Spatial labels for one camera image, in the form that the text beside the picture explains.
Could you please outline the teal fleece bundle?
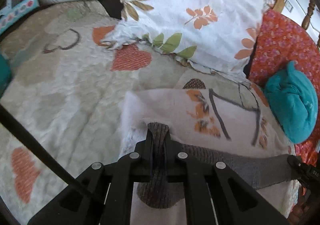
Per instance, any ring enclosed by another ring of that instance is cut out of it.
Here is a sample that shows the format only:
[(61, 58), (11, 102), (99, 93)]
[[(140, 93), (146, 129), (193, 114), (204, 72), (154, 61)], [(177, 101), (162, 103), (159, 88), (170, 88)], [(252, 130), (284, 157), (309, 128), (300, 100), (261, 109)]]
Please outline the teal fleece bundle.
[(318, 97), (312, 82), (288, 62), (271, 76), (263, 88), (270, 109), (293, 144), (307, 140), (318, 116)]

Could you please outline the pale pink garment grey band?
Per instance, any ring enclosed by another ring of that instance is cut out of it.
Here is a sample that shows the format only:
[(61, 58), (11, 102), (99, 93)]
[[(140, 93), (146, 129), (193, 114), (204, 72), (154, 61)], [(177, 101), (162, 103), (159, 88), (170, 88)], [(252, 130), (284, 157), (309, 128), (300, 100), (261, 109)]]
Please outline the pale pink garment grey band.
[(153, 89), (128, 92), (122, 104), (121, 155), (152, 131), (157, 156), (164, 135), (198, 160), (223, 161), (287, 216), (297, 200), (298, 184), (286, 158), (294, 154), (267, 103), (251, 89)]

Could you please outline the red floral pillow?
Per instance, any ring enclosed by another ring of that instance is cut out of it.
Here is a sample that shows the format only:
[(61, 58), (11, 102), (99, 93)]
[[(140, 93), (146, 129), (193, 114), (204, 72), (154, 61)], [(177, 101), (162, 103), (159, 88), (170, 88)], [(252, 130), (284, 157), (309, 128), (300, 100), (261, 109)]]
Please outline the red floral pillow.
[(269, 107), (263, 88), (267, 80), (288, 62), (303, 72), (312, 82), (318, 97), (318, 116), (310, 137), (295, 145), (295, 152), (302, 160), (315, 165), (319, 153), (319, 49), (311, 37), (297, 23), (282, 14), (268, 10), (263, 22), (246, 29), (247, 38), (241, 40), (242, 49), (237, 60), (250, 59), (248, 78), (262, 103)]

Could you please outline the white floral pillow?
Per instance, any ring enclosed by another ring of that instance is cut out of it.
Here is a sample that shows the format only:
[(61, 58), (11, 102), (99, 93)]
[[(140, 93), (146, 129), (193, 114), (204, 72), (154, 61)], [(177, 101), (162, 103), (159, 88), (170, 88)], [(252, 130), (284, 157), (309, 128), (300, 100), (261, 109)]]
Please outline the white floral pillow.
[(244, 81), (266, 0), (120, 0), (120, 22), (101, 40), (109, 50), (146, 43), (199, 72)]

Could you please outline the patterned heart bedspread quilt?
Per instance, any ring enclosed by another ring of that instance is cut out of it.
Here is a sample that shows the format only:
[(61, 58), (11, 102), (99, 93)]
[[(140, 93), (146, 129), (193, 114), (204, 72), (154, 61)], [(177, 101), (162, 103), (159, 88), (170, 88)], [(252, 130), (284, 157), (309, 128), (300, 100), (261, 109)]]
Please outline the patterned heart bedspread quilt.
[(65, 3), (32, 15), (1, 42), (14, 72), (1, 104), (73, 176), (124, 156), (128, 92), (254, 90), (246, 79), (199, 72), (146, 43), (108, 51), (101, 40), (116, 23), (97, 1)]

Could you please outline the green cardboard box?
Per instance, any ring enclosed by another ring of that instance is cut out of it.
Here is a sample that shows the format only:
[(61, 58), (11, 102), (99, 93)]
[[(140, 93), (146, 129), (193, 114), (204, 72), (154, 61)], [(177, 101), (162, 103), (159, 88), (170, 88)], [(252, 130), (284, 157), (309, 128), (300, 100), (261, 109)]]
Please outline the green cardboard box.
[(12, 80), (9, 61), (1, 54), (0, 58), (0, 96), (2, 96)]

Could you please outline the light blue game box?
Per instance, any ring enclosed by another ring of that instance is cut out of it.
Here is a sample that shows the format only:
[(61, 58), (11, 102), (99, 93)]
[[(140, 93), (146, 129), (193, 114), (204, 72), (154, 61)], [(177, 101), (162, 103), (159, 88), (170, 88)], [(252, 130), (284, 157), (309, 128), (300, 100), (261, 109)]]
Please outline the light blue game box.
[(0, 33), (3, 34), (19, 19), (38, 7), (38, 0), (5, 0), (5, 3), (1, 8)]

